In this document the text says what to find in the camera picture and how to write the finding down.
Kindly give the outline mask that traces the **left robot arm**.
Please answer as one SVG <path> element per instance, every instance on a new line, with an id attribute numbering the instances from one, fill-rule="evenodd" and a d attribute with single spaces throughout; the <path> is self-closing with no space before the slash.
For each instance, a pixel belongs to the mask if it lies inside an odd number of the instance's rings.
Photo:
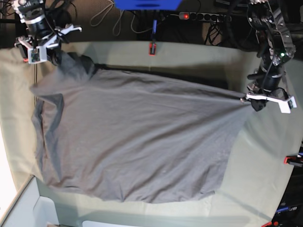
<path id="1" fill-rule="evenodd" d="M 285 64 L 294 57 L 296 47 L 280 5 L 278 0 L 251 0 L 248 6 L 248 21 L 256 30 L 260 45 L 257 57 L 261 58 L 261 63 L 247 76 L 250 83 L 243 100 L 249 101 L 256 112 L 267 102 L 277 103 L 283 114 L 297 107 L 294 96 L 288 92 L 285 71 Z"/>

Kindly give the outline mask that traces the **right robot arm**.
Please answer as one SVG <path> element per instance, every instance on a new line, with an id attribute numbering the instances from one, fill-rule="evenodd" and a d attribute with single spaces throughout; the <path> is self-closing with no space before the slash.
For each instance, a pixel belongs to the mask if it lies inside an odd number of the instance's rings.
<path id="1" fill-rule="evenodd" d="M 68 44 L 67 34 L 82 31 L 72 23 L 67 8 L 70 0 L 55 0 L 50 6 L 45 0 L 14 0 L 12 7 L 26 26 L 26 35 L 16 38 L 15 47 L 25 62 L 39 64 L 51 62 L 57 66 L 62 62 L 61 45 Z"/>

